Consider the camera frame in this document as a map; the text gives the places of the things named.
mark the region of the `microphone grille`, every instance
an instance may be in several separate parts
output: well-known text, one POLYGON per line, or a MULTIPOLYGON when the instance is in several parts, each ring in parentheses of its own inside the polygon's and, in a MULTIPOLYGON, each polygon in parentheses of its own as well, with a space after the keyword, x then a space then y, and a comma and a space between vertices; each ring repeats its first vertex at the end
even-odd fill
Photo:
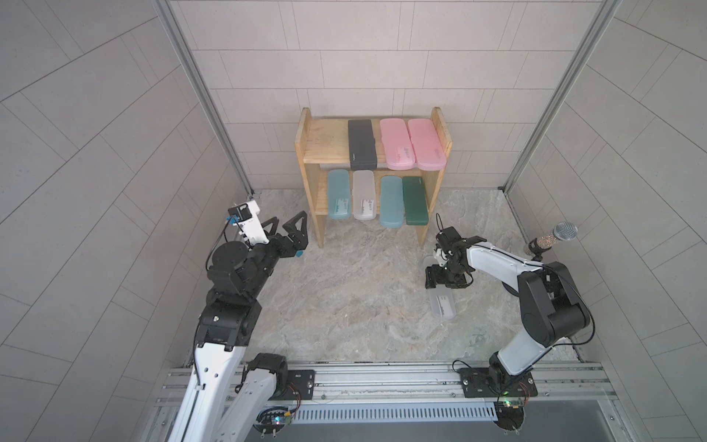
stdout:
POLYGON ((569 221, 562 221, 552 229, 552 234, 560 241, 570 241, 577 238, 577 226, 569 221))

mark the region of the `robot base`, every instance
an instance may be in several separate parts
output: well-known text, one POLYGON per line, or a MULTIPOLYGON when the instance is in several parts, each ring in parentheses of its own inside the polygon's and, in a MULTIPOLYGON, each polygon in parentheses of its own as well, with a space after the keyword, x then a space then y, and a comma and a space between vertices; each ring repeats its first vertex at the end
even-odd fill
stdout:
POLYGON ((505 386, 504 391, 508 394, 504 395, 503 392, 499 392, 493 389, 490 384, 489 369, 484 367, 478 368, 460 368, 459 375, 462 379, 462 389, 464 390, 464 397, 497 397, 501 394, 501 397, 524 397, 526 396, 523 387, 520 386, 522 383, 525 389, 528 391, 528 397, 537 396, 537 388, 535 387, 535 381, 530 373, 526 373, 520 376, 514 383, 505 386))

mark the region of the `pink pencil case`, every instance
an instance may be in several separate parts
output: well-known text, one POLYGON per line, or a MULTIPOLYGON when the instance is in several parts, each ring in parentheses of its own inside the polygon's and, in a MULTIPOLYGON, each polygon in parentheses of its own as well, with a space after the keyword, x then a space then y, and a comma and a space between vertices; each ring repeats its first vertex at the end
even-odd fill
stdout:
POLYGON ((417 167, 420 170, 442 170, 447 165, 447 157, 442 150, 437 130, 432 120, 415 118, 407 122, 410 141, 415 150, 417 167))
POLYGON ((415 152, 405 120, 385 118, 380 121, 380 136, 385 150, 385 163, 390 170, 407 170, 415 167, 415 152))

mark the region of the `metal corner post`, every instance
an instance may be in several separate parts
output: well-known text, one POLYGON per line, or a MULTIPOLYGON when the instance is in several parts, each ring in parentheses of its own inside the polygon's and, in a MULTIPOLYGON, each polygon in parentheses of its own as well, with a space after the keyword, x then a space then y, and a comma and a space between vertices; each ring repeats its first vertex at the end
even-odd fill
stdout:
POLYGON ((555 118, 557 111, 560 109, 560 106, 562 106, 562 103, 569 94, 570 89, 572 89, 572 86, 579 77, 580 72, 584 68, 585 64, 587 64, 587 60, 589 60, 592 51, 601 39, 604 31, 607 29, 609 22, 614 17, 614 12, 620 3, 621 0, 604 0, 600 4, 597 13, 594 15, 592 22, 589 24, 587 32, 584 34, 584 37, 582 37, 582 41, 572 56, 570 64, 567 66, 567 69, 565 69, 560 82, 555 88, 555 91, 552 93, 547 106, 543 110, 542 115, 535 125, 535 128, 530 134, 530 138, 525 144, 525 148, 521 151, 518 161, 513 167, 513 171, 511 171, 506 183, 503 185, 503 192, 506 195, 508 195, 513 186, 515 186, 521 171, 530 160, 530 156, 537 148, 537 145, 540 144, 542 137, 545 135, 548 127, 550 127, 552 120, 555 118))
POLYGON ((228 137, 228 133, 226 132, 226 128, 223 126, 221 117, 218 115, 214 101, 209 95, 209 89, 206 87, 204 79, 199 73, 197 63, 195 62, 194 57, 187 46, 187 41, 184 39, 184 35, 182 35, 182 31, 175 20, 169 0, 153 0, 153 2, 157 15, 160 18, 165 31, 167 31, 167 36, 172 41, 175 52, 177 52, 177 57, 179 57, 179 60, 187 73, 189 82, 191 82, 194 86, 194 91, 197 93, 199 102, 204 106, 206 118, 209 120, 209 124, 211 124, 211 127, 216 133, 216 137, 220 141, 223 150, 226 152, 228 162, 233 167, 233 170, 235 170, 238 174, 240 181, 243 183, 243 187, 245 187, 248 197, 252 198, 254 194, 253 186, 250 184, 243 165, 236 155, 233 143, 228 137))

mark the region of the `black mounting plate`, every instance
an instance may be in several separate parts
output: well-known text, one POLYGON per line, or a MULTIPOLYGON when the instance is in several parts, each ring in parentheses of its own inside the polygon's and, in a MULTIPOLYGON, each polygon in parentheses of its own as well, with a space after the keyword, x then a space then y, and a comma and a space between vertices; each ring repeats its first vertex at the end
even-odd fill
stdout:
MULTIPOLYGON (((478 367, 478 368, 460 368, 459 376, 462 381, 462 389, 464 390, 464 397, 498 397, 498 391, 494 391, 493 387, 489 385, 489 369, 478 367)), ((507 395, 501 395, 501 397, 524 397, 525 391, 523 391, 520 383, 523 383, 530 393, 530 397, 537 396, 537 388, 535 387, 535 381, 532 378, 530 372, 521 376, 518 381, 510 384, 506 387, 505 391, 508 392, 507 395)))
MULTIPOLYGON (((292 383, 300 390, 301 400, 311 400, 314 395, 314 370, 289 370, 287 372, 287 383, 292 383)), ((285 393, 278 397, 271 397, 270 400, 297 400, 295 393, 290 388, 285 389, 285 393)))

